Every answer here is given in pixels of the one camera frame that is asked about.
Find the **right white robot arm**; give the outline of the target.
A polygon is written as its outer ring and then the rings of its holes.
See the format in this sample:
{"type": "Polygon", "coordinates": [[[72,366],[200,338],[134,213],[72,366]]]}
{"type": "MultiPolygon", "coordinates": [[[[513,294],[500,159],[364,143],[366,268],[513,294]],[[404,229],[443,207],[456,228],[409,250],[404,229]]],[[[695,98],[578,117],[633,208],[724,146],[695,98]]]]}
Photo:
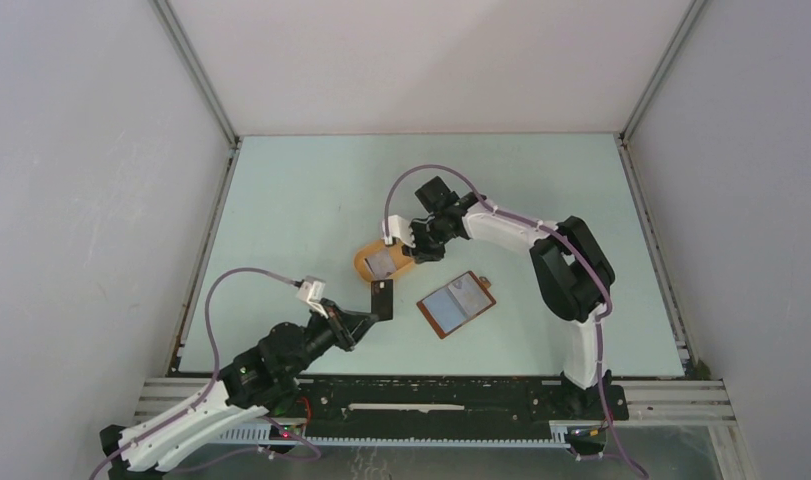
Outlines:
{"type": "Polygon", "coordinates": [[[531,260],[543,302],[568,324],[564,408],[577,418],[591,416],[603,403],[597,386],[606,374],[601,324],[613,310],[615,272],[588,225],[575,216],[561,222],[527,217],[475,192],[460,196],[440,177],[415,196],[426,217],[392,223],[415,262],[443,259],[453,239],[488,242],[531,260]]]}

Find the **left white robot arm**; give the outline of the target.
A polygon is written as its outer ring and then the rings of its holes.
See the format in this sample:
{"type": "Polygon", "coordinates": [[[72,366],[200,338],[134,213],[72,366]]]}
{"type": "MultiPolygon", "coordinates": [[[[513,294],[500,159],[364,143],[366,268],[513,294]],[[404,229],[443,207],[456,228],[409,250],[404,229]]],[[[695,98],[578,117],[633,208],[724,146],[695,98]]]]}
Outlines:
{"type": "Polygon", "coordinates": [[[237,355],[214,381],[151,420],[100,433],[111,479],[161,479],[222,433],[253,418],[285,416],[299,396],[297,377],[329,349],[355,348],[370,328],[393,317],[391,303],[374,312],[341,309],[329,299],[306,325],[283,322],[237,355]]]}

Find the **black card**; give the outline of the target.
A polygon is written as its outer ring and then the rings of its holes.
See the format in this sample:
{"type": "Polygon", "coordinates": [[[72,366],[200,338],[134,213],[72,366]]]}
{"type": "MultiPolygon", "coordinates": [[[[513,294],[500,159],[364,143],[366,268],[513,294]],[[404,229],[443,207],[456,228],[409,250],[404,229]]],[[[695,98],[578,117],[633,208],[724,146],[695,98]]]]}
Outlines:
{"type": "Polygon", "coordinates": [[[378,322],[389,321],[394,316],[394,281],[392,279],[373,280],[370,283],[371,313],[378,322]]]}

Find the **brown leather card holder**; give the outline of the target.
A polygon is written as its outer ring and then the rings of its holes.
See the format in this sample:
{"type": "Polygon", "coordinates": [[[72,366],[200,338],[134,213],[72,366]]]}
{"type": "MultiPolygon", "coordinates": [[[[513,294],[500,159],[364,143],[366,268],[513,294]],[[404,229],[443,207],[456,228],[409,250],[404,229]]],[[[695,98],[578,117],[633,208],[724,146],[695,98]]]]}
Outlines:
{"type": "Polygon", "coordinates": [[[485,277],[466,271],[416,303],[441,340],[493,308],[497,301],[485,277]]]}

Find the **orange plastic card tray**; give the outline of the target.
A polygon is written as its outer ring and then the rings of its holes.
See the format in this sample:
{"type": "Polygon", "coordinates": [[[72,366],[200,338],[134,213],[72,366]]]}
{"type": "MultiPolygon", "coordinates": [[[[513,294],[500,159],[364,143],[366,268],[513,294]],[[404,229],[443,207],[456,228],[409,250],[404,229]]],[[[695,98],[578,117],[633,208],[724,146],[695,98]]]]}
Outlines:
{"type": "Polygon", "coordinates": [[[353,266],[366,283],[395,280],[415,266],[414,259],[404,254],[403,247],[402,242],[386,245],[383,240],[375,240],[356,252],[353,266]]]}

